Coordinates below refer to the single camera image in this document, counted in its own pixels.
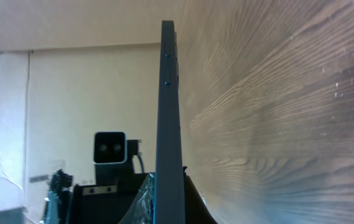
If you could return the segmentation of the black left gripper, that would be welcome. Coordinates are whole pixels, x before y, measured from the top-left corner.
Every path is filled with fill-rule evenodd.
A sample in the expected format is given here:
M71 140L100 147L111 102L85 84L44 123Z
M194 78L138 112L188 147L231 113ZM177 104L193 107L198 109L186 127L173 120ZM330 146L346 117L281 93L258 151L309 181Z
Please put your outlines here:
M138 139L126 144L127 161L96 168L96 184L74 184L73 176L63 170L55 171L49 181L42 223L130 223L134 217L136 196L147 173L135 173L133 157L144 165Z

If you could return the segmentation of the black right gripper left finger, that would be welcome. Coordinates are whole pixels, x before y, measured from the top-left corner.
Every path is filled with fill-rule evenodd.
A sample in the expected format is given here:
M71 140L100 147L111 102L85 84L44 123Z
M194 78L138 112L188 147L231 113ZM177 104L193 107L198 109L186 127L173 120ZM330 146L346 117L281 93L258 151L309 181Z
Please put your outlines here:
M153 224L155 175L146 175L130 208L118 224Z

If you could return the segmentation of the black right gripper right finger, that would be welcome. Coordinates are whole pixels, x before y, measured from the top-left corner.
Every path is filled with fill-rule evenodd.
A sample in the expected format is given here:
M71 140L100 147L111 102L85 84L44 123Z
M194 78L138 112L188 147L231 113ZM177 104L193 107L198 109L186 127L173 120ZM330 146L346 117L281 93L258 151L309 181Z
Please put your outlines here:
M183 166L186 224L217 224Z

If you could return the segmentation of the Samsung Galaxy smartphone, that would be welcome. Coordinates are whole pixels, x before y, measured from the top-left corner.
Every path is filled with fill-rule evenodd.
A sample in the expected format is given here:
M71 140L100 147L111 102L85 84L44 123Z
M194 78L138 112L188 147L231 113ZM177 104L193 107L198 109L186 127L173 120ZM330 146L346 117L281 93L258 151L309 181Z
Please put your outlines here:
M157 113L155 224L185 223L177 50L173 21L162 21Z

